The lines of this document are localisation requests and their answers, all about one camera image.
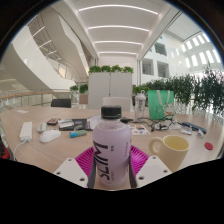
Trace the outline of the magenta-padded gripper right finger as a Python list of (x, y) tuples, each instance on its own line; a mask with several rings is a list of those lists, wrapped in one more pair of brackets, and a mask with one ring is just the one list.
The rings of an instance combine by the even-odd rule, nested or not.
[(157, 156), (148, 156), (139, 148), (131, 147), (129, 180), (132, 188), (143, 187), (169, 174), (171, 171)]

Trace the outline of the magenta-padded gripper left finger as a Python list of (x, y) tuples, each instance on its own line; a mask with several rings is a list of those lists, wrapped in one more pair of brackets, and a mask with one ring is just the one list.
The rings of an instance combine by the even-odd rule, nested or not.
[(54, 174), (81, 187), (93, 189), (96, 177), (94, 148), (86, 149), (76, 158), (67, 158)]

